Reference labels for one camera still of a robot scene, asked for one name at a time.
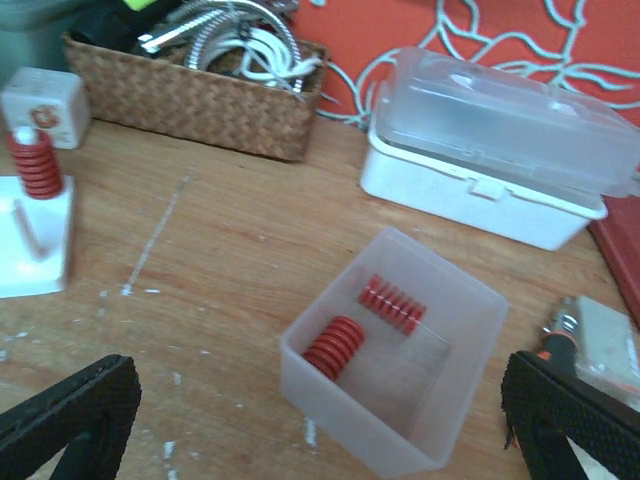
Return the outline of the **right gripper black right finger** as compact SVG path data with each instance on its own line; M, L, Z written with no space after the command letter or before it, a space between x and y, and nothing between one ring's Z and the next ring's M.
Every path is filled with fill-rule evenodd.
M510 355L501 384L507 440L533 479L585 479L575 443L620 479L639 477L639 413L529 351Z

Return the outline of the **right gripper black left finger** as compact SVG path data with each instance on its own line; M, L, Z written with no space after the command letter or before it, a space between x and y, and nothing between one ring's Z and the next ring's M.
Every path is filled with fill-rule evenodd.
M1 477L27 479L58 452L53 479L114 479L142 389L134 360L110 354L1 414Z

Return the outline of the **white cube power adapter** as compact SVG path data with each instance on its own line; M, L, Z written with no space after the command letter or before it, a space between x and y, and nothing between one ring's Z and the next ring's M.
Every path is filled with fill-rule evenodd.
M1 91L1 111L9 130L30 126L49 134L58 149L78 148L89 128L89 102L80 76L21 67Z

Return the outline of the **small grey metal box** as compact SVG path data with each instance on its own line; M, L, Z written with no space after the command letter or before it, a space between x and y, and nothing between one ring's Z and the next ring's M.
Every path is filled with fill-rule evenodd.
M575 306L580 317L578 373L638 388L639 358L629 317L586 296L578 297Z

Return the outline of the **green black cordless drill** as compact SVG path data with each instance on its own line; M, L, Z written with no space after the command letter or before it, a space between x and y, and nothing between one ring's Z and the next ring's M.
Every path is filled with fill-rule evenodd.
M180 0L90 1L68 35L80 43L127 51L140 35L148 33L181 4Z

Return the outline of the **grey plastic toolbox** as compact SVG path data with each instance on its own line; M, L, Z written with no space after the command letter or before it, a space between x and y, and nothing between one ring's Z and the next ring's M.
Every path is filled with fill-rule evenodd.
M23 66L68 69L62 34L92 1L2 1L1 82Z

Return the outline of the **red book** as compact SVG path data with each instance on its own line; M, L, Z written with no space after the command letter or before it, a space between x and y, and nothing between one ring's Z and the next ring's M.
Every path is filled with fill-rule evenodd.
M639 327L639 198L606 197L604 203L608 215L588 229Z

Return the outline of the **translucent plastic spring bin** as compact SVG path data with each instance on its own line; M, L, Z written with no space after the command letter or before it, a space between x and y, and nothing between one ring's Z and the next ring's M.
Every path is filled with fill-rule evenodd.
M407 337L359 304L378 274L427 306ZM382 230L280 341L281 390L376 475L444 467L507 317L507 300L394 228ZM331 381L302 354L335 316L366 339Z

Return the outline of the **woven wicker basket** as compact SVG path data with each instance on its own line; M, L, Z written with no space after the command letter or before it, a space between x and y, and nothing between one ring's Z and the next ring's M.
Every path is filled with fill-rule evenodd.
M207 71L183 66L186 48L150 59L79 42L63 34L71 71L79 75L96 119L284 162L299 162L321 97L329 51L309 41L301 52L320 64L302 93L231 76L232 51Z

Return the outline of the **white clear-lid storage box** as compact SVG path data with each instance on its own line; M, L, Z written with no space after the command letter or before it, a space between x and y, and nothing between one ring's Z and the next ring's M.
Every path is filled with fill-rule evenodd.
M602 101L406 47L378 90L360 184L555 251L631 193L638 164L637 127Z

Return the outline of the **red spring far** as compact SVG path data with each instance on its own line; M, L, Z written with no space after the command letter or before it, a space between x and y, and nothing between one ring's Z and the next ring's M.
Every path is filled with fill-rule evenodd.
M358 302L409 337L421 325L427 306L378 274L370 277Z

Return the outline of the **red spring left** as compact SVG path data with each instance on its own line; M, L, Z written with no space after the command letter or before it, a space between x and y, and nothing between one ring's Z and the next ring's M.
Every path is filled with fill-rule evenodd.
M346 316L335 316L311 342L302 357L331 381L335 381L366 339L364 328Z

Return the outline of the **white peg fixture base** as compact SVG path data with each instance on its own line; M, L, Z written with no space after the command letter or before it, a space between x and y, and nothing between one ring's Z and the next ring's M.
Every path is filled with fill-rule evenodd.
M21 141L33 143L35 129L21 126L14 130L18 130ZM1 177L3 299L45 295L66 288L74 223L75 180L70 175L62 176L63 192L49 200L28 197L17 171L14 175Z

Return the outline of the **large red spring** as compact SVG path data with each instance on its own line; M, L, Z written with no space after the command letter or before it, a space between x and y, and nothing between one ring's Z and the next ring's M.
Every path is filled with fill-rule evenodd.
M9 152L26 195L36 200L53 199L64 190L53 141L43 130L35 129L33 136L33 143L24 143L18 130L8 133Z

